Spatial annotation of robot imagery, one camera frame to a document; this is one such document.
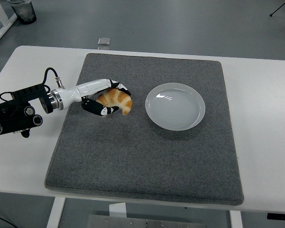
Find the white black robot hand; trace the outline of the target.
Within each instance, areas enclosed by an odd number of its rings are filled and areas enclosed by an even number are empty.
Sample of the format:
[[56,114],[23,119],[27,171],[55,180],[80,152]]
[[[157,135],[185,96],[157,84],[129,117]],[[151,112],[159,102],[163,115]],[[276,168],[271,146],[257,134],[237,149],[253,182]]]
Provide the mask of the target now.
[[81,107],[90,113],[107,116],[118,109],[127,115],[133,106],[131,93],[121,83],[110,79],[98,79],[77,85],[71,89],[59,88],[51,94],[57,109],[67,109],[72,103],[81,103]]

